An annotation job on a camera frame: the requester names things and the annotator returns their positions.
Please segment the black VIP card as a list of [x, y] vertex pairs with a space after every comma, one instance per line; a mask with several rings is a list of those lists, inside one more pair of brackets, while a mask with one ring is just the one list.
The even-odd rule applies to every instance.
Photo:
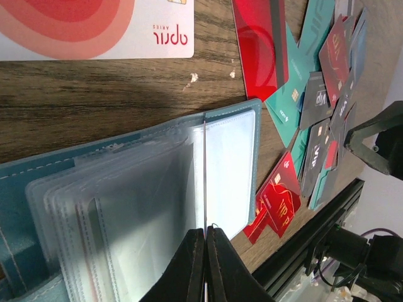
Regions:
[[299, 128], [305, 130], [327, 118], [327, 90], [322, 72], [311, 72], [302, 104]]

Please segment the silver grey card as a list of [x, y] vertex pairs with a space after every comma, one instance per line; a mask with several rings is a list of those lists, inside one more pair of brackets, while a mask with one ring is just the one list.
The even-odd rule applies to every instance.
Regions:
[[207, 234], [207, 159], [206, 159], [207, 122], [203, 122], [203, 229]]

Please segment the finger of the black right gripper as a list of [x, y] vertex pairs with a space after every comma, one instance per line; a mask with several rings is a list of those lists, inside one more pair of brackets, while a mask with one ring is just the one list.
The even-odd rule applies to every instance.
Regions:
[[367, 166], [402, 180], [402, 101], [350, 129], [344, 147]]

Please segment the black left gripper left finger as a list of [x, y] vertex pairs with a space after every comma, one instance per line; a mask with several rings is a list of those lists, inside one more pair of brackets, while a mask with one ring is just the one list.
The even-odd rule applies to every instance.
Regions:
[[203, 230], [188, 230], [166, 270], [142, 301], [201, 301], [204, 287]]

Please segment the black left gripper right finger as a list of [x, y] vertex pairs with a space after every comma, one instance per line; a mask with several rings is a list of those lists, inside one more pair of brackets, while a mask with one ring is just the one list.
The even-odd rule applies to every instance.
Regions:
[[273, 301], [252, 277], [221, 228], [207, 228], [207, 300]]

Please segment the blue leather card holder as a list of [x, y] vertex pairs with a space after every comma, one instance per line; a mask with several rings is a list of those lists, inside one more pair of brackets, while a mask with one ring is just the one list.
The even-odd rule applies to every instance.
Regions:
[[1, 165], [2, 301], [139, 301], [188, 230], [255, 213], [258, 99]]

